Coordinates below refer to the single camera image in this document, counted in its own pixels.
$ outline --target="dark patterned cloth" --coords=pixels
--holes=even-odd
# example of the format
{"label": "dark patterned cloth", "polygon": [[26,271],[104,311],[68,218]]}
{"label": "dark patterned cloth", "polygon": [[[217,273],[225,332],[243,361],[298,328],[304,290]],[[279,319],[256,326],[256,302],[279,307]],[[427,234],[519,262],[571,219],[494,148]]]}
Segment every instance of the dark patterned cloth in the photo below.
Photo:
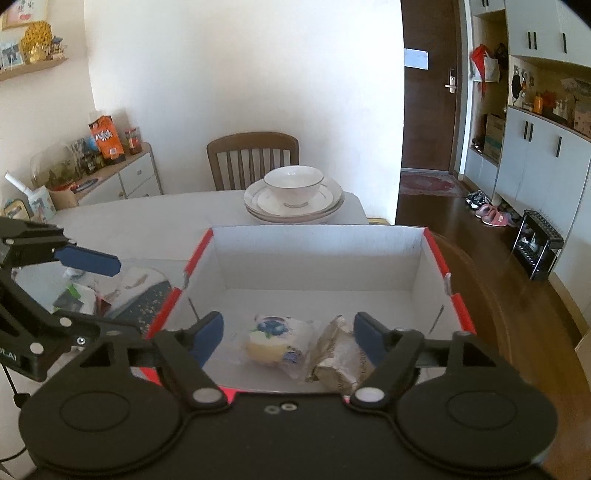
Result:
{"label": "dark patterned cloth", "polygon": [[129,306],[115,318],[138,325],[142,335],[145,335],[172,289],[168,281],[148,288],[139,297],[133,299]]}

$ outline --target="plastic bag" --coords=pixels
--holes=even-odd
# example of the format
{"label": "plastic bag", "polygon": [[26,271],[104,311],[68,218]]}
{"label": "plastic bag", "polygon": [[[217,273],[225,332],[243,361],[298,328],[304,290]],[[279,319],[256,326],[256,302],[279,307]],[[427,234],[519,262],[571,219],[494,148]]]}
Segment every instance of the plastic bag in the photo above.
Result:
{"label": "plastic bag", "polygon": [[310,342],[314,327],[309,322],[290,317],[258,315],[246,340],[246,352],[251,360],[263,365],[280,367],[294,380],[306,376]]}

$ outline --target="white paper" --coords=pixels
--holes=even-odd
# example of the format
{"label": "white paper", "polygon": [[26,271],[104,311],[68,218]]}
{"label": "white paper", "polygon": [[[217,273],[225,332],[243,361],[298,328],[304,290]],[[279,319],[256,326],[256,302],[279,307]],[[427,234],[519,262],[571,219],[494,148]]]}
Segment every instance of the white paper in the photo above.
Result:
{"label": "white paper", "polygon": [[404,49],[404,66],[412,69],[429,69],[429,52],[423,50]]}

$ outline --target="wooden shelf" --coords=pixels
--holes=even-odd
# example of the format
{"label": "wooden shelf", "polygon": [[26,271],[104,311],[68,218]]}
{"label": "wooden shelf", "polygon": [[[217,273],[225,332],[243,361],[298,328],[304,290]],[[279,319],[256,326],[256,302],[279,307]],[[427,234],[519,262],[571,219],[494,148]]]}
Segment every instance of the wooden shelf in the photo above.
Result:
{"label": "wooden shelf", "polygon": [[36,63],[31,63],[30,65],[21,65],[19,67],[14,67],[12,70],[3,70],[0,72],[0,82],[4,80],[9,80],[13,77],[18,77],[20,75],[26,75],[27,73],[39,72],[41,70],[52,69],[53,67],[57,67],[64,63],[67,59],[60,59],[60,60],[44,60],[38,61]]}

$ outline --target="picture frame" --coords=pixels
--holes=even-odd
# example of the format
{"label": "picture frame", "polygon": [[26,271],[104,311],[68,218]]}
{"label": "picture frame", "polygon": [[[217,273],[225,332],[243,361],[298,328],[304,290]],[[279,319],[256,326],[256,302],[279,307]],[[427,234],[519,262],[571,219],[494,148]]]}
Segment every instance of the picture frame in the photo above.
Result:
{"label": "picture frame", "polygon": [[26,27],[47,20],[48,0],[17,0],[2,16],[2,29]]}
{"label": "picture frame", "polygon": [[24,64],[25,60],[18,43],[0,44],[0,66],[2,70],[9,70]]}

